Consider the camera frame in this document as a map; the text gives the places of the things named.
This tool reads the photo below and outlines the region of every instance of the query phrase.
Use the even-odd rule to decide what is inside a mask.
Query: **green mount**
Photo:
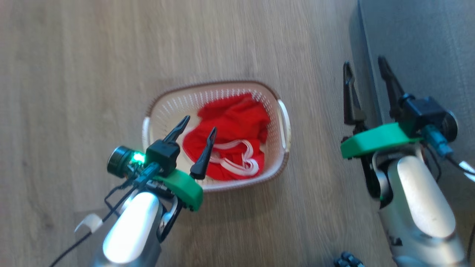
[[[340,145],[340,150],[343,158],[350,159],[420,140],[422,137],[407,137],[398,123],[391,123],[355,134]]]
[[[168,177],[155,176],[154,180],[163,182],[191,211],[200,209],[203,203],[203,189],[188,174],[175,169]]]

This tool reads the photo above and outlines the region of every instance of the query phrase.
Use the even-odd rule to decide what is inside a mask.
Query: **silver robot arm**
[[[161,252],[155,230],[163,217],[157,196],[142,192],[131,198],[123,214],[98,248],[92,267],[154,267]]]
[[[376,153],[381,186],[380,219],[398,267],[469,266],[456,233],[454,214],[424,164],[420,146]],[[378,157],[389,159],[377,164]]]

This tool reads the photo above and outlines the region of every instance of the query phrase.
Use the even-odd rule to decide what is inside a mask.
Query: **white plastic basket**
[[[206,103],[235,95],[251,93],[264,105],[271,122],[267,126],[268,138],[261,147],[265,153],[263,172],[254,178],[236,181],[218,181],[206,177],[198,181],[205,192],[224,191],[250,186],[270,180],[279,175],[287,164],[290,152],[290,121],[284,103],[268,86],[256,81],[213,82],[173,89],[158,96],[150,105],[143,120],[142,144],[144,150],[151,143],[165,137],[184,116],[191,119],[185,132],[178,138],[181,146],[183,137],[200,122],[197,111]],[[177,159],[177,168],[187,172],[193,162],[185,152]]]

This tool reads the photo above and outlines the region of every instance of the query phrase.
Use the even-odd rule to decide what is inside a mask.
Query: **red cloth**
[[[252,176],[238,175],[223,168],[220,164],[209,163],[207,175],[221,181],[249,179],[262,172],[264,167],[264,153],[260,151],[260,144],[267,139],[267,125],[270,118],[262,103],[252,99],[251,94],[234,96],[206,104],[198,111],[201,117],[200,124],[189,132],[183,140],[183,150],[188,157],[196,162],[201,155],[206,139],[217,127],[215,144],[229,143],[235,140],[247,140],[252,146],[252,156],[259,170]],[[239,166],[243,166],[243,154],[249,152],[244,143],[230,149],[213,149],[213,157],[229,159]]]

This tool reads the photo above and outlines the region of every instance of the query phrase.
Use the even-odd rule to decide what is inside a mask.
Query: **white drawstring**
[[[236,163],[230,161],[226,158],[217,158],[211,155],[209,162],[220,164],[226,170],[240,175],[240,176],[253,176],[259,171],[259,165],[257,161],[251,158],[254,155],[254,149],[252,148],[251,143],[248,140],[235,140],[229,143],[221,143],[221,144],[214,144],[214,148],[227,150],[238,146],[239,144],[243,143],[246,145],[247,149],[246,152],[241,154],[242,157],[242,166],[237,165]]]

